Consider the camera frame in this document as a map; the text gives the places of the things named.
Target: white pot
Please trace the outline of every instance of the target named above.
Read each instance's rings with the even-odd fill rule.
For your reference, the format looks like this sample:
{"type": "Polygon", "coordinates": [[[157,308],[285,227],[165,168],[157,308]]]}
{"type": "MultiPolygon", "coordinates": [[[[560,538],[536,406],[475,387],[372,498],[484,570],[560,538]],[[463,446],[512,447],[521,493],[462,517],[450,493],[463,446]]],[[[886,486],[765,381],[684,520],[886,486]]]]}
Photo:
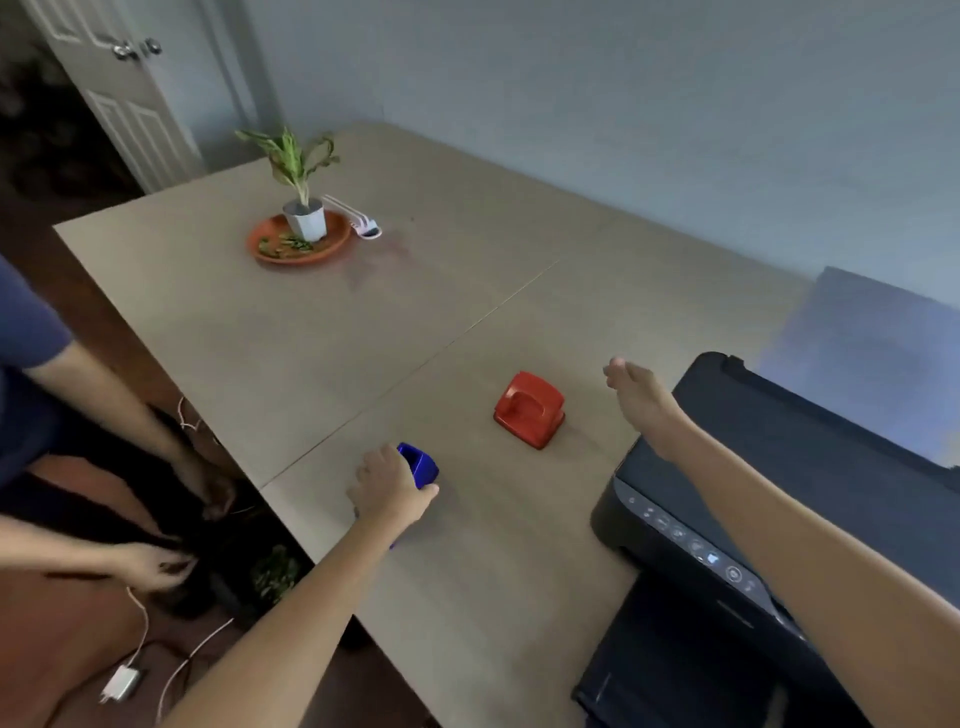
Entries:
{"type": "Polygon", "coordinates": [[[315,198],[310,198],[310,206],[304,207],[300,201],[294,200],[283,206],[283,216],[294,235],[315,243],[326,235],[326,217],[324,204],[315,198]]]}

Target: door knob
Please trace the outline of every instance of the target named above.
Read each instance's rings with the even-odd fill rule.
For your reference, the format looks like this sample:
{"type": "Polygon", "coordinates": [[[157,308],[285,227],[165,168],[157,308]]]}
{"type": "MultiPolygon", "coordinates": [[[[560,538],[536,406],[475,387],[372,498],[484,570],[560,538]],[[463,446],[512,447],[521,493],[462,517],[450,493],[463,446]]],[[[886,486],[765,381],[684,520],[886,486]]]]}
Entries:
{"type": "Polygon", "coordinates": [[[118,61],[128,61],[130,59],[136,61],[139,58],[128,40],[125,40],[122,45],[116,43],[110,50],[113,51],[113,56],[118,61]]]}

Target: blue object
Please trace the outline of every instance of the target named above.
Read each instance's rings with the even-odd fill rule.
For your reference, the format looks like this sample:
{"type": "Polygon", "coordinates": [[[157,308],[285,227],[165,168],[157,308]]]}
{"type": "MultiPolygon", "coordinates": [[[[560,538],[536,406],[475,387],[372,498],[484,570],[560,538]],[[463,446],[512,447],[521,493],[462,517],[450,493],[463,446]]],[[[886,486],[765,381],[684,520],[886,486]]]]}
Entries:
{"type": "Polygon", "coordinates": [[[400,443],[396,446],[396,451],[403,455],[403,459],[410,464],[410,471],[414,474],[414,482],[417,483],[418,489],[437,479],[440,468],[437,467],[433,458],[423,450],[406,443],[400,443]]]}

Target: charger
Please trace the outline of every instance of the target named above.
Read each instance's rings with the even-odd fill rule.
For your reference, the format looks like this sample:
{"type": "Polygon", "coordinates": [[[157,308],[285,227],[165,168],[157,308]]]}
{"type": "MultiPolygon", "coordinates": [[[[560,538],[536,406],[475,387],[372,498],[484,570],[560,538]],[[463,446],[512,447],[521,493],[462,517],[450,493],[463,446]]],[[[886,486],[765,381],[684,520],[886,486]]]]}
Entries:
{"type": "Polygon", "coordinates": [[[121,665],[100,691],[100,704],[103,705],[110,700],[115,703],[126,700],[142,676],[143,673],[140,670],[121,665]]]}

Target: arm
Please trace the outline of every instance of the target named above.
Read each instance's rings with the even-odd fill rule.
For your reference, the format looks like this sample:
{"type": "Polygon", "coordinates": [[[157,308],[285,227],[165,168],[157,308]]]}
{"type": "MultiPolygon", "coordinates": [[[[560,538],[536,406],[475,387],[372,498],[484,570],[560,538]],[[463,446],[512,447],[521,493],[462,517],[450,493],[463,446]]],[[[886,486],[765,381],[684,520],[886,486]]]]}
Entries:
{"type": "Polygon", "coordinates": [[[876,728],[957,724],[960,611],[706,434],[651,372],[614,359],[605,374],[876,728]]]}
{"type": "Polygon", "coordinates": [[[80,343],[70,342],[49,361],[24,374],[103,429],[151,455],[174,463],[188,448],[164,427],[119,376],[80,343]]]}
{"type": "Polygon", "coordinates": [[[343,539],[193,688],[163,728],[296,728],[390,544],[437,494],[392,446],[368,453],[343,539]]]}
{"type": "Polygon", "coordinates": [[[196,560],[147,544],[97,544],[0,516],[0,569],[115,576],[146,592],[172,589],[196,560]]]}
{"type": "Polygon", "coordinates": [[[219,518],[229,510],[235,497],[229,478],[179,440],[80,343],[71,341],[53,358],[23,372],[103,429],[170,463],[180,482],[207,503],[208,517],[219,518]]]}
{"type": "Polygon", "coordinates": [[[108,571],[109,546],[0,516],[0,569],[108,571]]]}

